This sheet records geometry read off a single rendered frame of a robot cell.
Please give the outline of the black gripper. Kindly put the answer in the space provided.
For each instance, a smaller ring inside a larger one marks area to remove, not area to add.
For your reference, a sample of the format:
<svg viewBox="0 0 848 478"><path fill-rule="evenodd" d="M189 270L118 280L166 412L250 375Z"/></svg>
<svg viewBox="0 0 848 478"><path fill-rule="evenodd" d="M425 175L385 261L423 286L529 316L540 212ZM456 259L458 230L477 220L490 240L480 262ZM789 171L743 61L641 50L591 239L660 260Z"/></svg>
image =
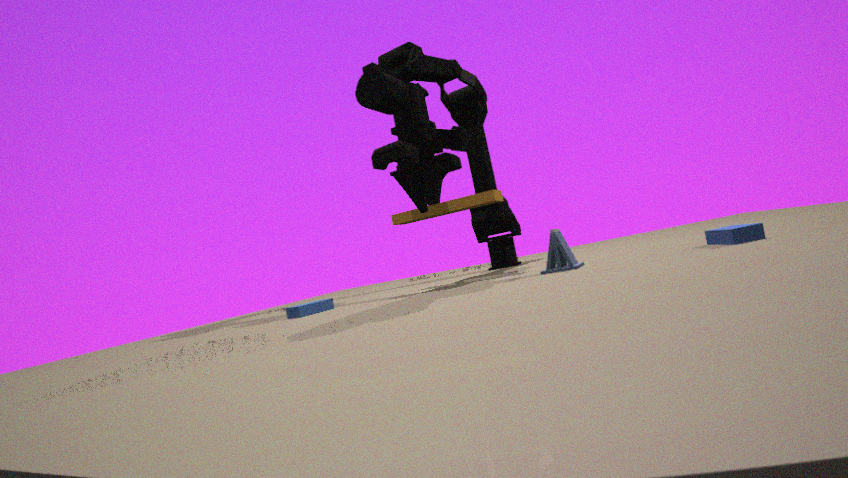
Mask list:
<svg viewBox="0 0 848 478"><path fill-rule="evenodd" d="M373 169L385 170L389 163L397 162L395 171L390 172L396 181L408 194L421 213L428 211L428 206L440 203L441 188L444 177L448 172L462 168L459 156L450 153L424 153L421 145L421 127L423 121L431 123L427 113L410 113L397 118L395 127L390 128L391 135L397 136L398 141L377 148L373 151L371 162ZM428 204L428 205L427 205Z"/></svg>

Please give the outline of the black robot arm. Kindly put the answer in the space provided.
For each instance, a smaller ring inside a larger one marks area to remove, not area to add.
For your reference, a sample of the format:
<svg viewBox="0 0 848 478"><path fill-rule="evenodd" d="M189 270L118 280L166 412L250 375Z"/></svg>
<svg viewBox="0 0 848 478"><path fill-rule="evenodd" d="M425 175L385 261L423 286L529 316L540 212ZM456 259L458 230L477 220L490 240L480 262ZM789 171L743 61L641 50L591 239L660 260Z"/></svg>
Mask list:
<svg viewBox="0 0 848 478"><path fill-rule="evenodd" d="M356 85L356 100L365 108L393 115L394 121L410 113L428 114L428 91L411 81L437 83L441 102L459 126L437 129L431 123L429 128L428 121L423 121L422 151L433 152L435 148L438 153L444 153L443 149L467 152L475 194L498 190L483 127L488 113L487 94L478 77L462 69L456 59L424 55L422 48L411 42L379 56L378 65L364 65L362 73ZM448 94L444 84L456 78L468 86ZM489 271L521 264L511 237L521 235L520 225L503 198L502 202L470 209L478 243L488 244L492 264Z"/></svg>

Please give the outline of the yellow bar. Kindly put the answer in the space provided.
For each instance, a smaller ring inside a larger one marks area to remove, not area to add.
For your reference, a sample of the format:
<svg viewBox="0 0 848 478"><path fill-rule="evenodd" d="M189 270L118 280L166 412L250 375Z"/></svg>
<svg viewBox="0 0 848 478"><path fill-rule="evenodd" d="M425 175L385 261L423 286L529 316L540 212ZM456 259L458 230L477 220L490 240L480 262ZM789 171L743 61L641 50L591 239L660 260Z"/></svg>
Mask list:
<svg viewBox="0 0 848 478"><path fill-rule="evenodd" d="M404 225L472 208L504 201L502 190L489 190L428 206L428 211L418 209L391 215L393 225Z"/></svg>

